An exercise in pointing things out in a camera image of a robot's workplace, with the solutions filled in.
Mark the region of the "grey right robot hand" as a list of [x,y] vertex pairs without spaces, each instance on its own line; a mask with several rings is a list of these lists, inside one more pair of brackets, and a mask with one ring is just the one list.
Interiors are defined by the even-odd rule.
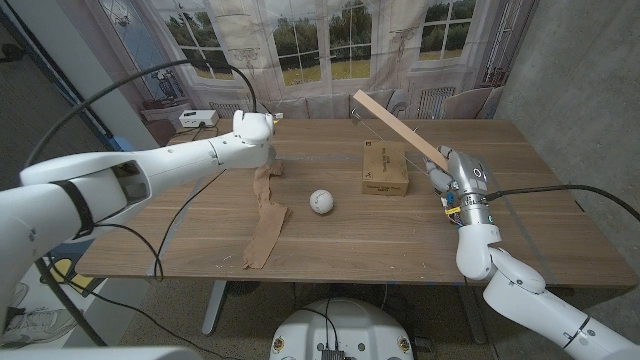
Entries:
[[478,159],[443,145],[438,146],[437,150],[447,161],[446,170],[428,157],[423,160],[427,175],[438,194],[448,191],[458,196],[488,193],[486,171]]

